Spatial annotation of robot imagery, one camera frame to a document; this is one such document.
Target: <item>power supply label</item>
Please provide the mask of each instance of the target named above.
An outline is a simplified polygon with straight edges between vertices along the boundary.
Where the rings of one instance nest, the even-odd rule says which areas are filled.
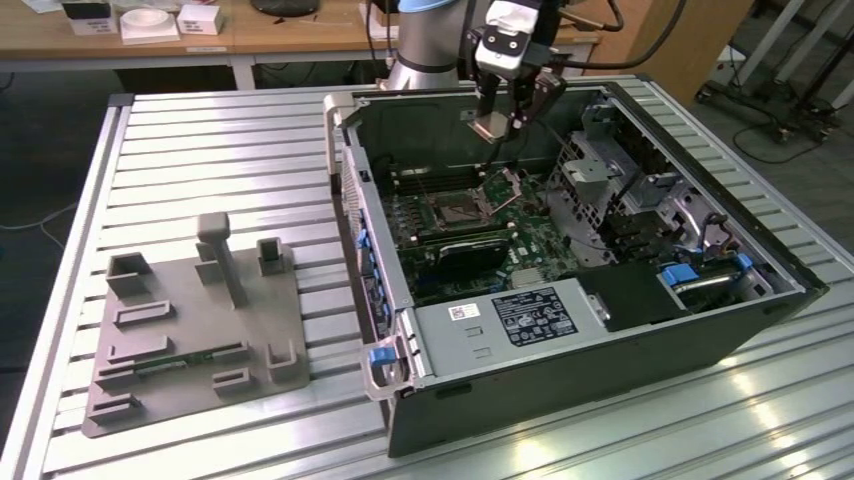
[[[493,305],[510,343],[517,347],[578,333],[558,293],[551,287],[494,298]]]

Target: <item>white container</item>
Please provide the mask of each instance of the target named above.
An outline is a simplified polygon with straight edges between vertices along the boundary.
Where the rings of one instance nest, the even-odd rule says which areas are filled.
[[[184,5],[178,15],[178,28],[182,33],[195,35],[219,35],[223,28],[223,15],[216,5]]]
[[[742,68],[745,60],[746,58],[742,52],[729,45],[723,47],[715,66],[709,73],[709,80],[714,80],[721,85],[727,85],[735,77],[735,72]]]
[[[119,33],[116,11],[108,3],[63,3],[75,35]]]
[[[175,26],[175,17],[163,10],[138,8],[122,15],[122,43],[174,42],[182,39]]]

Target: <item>aluminum slotted table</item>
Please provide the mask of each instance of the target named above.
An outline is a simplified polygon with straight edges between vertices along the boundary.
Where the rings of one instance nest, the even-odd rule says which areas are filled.
[[[814,479],[854,471],[854,261],[650,82],[618,80],[831,285],[714,368],[404,458],[386,456],[335,224],[322,100],[354,87],[115,97],[0,464],[0,478]],[[312,381],[98,439],[80,433],[111,255],[195,255],[199,213],[232,249],[294,247]]]

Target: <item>label sticker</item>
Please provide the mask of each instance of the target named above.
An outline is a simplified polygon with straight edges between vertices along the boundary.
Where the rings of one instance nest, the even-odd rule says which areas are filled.
[[[451,314],[451,320],[454,321],[481,316],[481,310],[478,310],[477,303],[468,303],[466,305],[451,307],[448,308],[448,313]]]
[[[214,53],[226,51],[228,51],[226,47],[187,47],[187,53]]]
[[[578,333],[558,293],[551,287],[494,298],[493,305],[510,343],[517,347]]]

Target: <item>circuit board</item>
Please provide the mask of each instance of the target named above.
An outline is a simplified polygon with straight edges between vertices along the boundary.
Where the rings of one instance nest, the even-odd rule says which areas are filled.
[[[478,188],[384,199],[416,305],[553,281],[578,269],[541,189],[534,177],[505,169]]]

